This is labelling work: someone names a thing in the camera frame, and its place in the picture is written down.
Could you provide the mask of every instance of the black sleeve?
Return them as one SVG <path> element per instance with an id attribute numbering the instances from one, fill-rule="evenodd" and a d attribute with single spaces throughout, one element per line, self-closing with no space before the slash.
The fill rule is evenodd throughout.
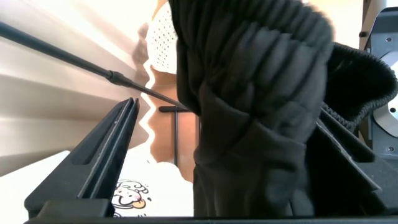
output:
<path id="1" fill-rule="evenodd" d="M 332 30 L 292 0 L 170 0 L 178 99 L 199 115 L 195 216 L 311 215 L 304 165 Z"/>

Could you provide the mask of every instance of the black machine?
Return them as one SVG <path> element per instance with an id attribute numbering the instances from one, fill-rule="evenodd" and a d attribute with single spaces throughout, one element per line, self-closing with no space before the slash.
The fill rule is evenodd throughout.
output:
<path id="1" fill-rule="evenodd" d="M 389 53 L 398 51 L 398 26 L 396 25 L 398 24 L 398 8 L 389 5 L 388 2 L 392 1 L 364 1 L 364 15 L 366 16 L 364 16 L 364 28 L 360 34 L 361 48 L 383 58 L 389 65 L 394 66 L 393 56 L 395 54 L 389 55 Z M 164 112 L 172 111 L 176 114 L 177 112 L 187 112 L 187 109 L 179 102 L 140 86 L 118 72 L 107 71 L 1 22 L 0 37 L 94 72 L 117 85 L 138 89 L 176 106 L 175 108 L 162 108 Z M 114 208 L 111 199 L 139 111 L 138 100 L 130 98 L 116 105 L 79 143 L 75 150 L 26 198 L 25 207 L 29 211 L 30 218 L 27 224 L 397 223 L 398 216 L 395 215 L 398 215 L 398 200 L 394 200 L 396 197 L 389 195 L 398 195 L 398 175 L 396 175 L 398 172 L 384 162 L 386 159 L 388 161 L 397 160 L 398 163 L 398 131 L 395 134 L 395 127 L 386 126 L 395 121 L 398 130 L 398 119 L 385 121 L 385 117 L 390 118 L 387 115 L 395 118 L 395 109 L 398 110 L 398 103 L 395 107 L 394 100 L 387 105 L 387 108 L 375 111 L 361 125 L 359 131 L 364 136 L 367 145 L 373 150 L 372 152 L 367 147 L 356 149 L 365 154 L 362 156 L 365 158 L 362 162 L 352 160 L 343 149 L 340 152 L 331 152 L 330 155 L 327 155 L 333 160 L 334 167 L 327 169 L 328 172 L 325 175 L 338 176 L 350 173 L 352 177 L 355 177 L 355 180 L 352 181 L 357 181 L 361 185 L 358 185 L 358 189 L 371 192 L 367 200 L 357 204 L 360 214 L 344 213 L 342 216 L 345 218 L 305 217 L 283 220 L 113 218 Z M 325 121 L 328 121 L 327 113 L 322 113 L 322 116 Z M 350 142 L 344 143 L 346 147 L 349 147 Z M 344 188 L 355 190 L 357 187 L 351 182 L 335 183 L 335 186 L 340 190 Z M 325 198 L 330 198 L 330 195 L 333 194 L 324 192 L 324 195 L 326 195 Z M 371 217 L 374 214 L 383 215 L 384 213 L 388 213 L 389 216 Z"/>

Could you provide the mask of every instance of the white curtain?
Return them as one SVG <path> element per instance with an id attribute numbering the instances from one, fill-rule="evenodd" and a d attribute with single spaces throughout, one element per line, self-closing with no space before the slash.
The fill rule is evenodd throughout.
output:
<path id="1" fill-rule="evenodd" d="M 156 1 L 0 0 L 0 21 L 150 87 L 141 41 Z M 118 102 L 139 98 L 131 147 L 150 144 L 136 90 L 0 37 L 0 176 L 73 149 Z"/>

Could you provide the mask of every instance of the black cloth garment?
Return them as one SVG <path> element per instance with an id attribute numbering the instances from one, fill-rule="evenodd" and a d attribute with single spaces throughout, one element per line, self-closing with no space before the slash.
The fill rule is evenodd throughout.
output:
<path id="1" fill-rule="evenodd" d="M 201 121 L 195 216 L 316 215 L 305 156 L 321 110 L 352 129 L 394 97 L 391 71 L 300 1 L 169 2 L 178 99 Z"/>

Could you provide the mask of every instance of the dotted fabric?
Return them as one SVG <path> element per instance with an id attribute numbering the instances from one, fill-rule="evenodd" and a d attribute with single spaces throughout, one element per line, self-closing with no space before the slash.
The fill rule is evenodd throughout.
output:
<path id="1" fill-rule="evenodd" d="M 149 26 L 147 48 L 152 67 L 160 72 L 177 73 L 177 34 L 170 4 L 165 3 Z"/>

